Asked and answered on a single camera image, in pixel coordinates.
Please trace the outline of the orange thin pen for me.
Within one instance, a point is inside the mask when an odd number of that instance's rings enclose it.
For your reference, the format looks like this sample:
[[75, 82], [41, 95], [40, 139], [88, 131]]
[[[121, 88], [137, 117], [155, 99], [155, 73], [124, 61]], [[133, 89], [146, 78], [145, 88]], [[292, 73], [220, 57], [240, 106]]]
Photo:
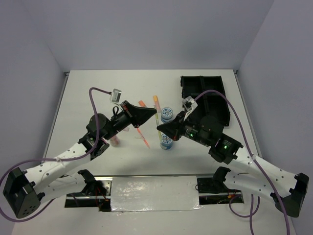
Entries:
[[143, 134], [141, 133], [139, 128], [136, 128], [138, 134], [140, 135], [141, 139], [144, 141], [145, 145], [150, 149], [150, 146], [148, 144], [148, 142], [146, 141], [146, 139], [144, 138]]

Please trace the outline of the orange cap highlighter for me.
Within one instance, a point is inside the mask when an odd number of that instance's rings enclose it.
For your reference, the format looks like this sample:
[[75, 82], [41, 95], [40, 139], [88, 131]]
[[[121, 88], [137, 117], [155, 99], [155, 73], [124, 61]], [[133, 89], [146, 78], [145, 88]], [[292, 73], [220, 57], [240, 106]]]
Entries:
[[138, 103], [141, 107], [146, 107], [146, 104], [142, 100], [140, 100]]

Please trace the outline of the yellow cap highlighter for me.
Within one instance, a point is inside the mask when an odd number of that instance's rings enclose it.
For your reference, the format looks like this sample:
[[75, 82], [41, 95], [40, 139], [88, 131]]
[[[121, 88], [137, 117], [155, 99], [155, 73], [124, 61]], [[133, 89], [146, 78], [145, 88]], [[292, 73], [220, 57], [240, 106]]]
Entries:
[[160, 107], [160, 104], [159, 104], [158, 96], [154, 95], [153, 96], [153, 100], [154, 100], [154, 104], [155, 104], [155, 108], [156, 108], [157, 112], [160, 113], [161, 112], [161, 107]]

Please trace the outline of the yellow thin pen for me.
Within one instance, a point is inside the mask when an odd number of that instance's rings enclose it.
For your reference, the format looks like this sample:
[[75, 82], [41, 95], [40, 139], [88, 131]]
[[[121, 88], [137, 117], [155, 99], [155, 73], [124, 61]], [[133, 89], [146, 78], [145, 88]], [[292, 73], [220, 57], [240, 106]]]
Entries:
[[[159, 126], [159, 119], [158, 119], [157, 113], [155, 113], [155, 119], [156, 119], [156, 127], [158, 127]], [[159, 141], [161, 142], [162, 141], [161, 132], [159, 130], [157, 130], [157, 133], [158, 133]]]

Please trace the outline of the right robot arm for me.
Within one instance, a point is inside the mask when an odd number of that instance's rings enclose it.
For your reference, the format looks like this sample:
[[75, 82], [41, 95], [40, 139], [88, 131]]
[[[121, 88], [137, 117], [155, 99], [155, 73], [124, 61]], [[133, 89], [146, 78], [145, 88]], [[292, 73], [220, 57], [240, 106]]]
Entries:
[[196, 123], [184, 116], [182, 111], [157, 129], [173, 141], [186, 137], [209, 147], [208, 154], [224, 164], [213, 176], [215, 190], [249, 191], [272, 202], [288, 216], [299, 217], [308, 190], [307, 175], [284, 171], [259, 156], [250, 155], [245, 146], [223, 133], [223, 125], [214, 117], [205, 116]]

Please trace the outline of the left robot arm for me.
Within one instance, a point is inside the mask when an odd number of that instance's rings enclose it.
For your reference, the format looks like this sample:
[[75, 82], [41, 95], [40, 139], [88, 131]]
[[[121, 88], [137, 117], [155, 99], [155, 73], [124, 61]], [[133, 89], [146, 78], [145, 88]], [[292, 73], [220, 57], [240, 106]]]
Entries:
[[108, 140], [129, 125], [140, 127], [156, 112], [154, 108], [123, 101], [111, 118], [93, 115], [86, 126], [87, 133], [57, 157], [46, 158], [26, 170], [13, 167], [7, 175], [3, 195], [15, 217], [21, 222], [28, 221], [42, 203], [66, 194], [104, 195], [107, 190], [88, 170], [80, 169], [74, 174], [70, 171], [102, 155], [109, 147]]

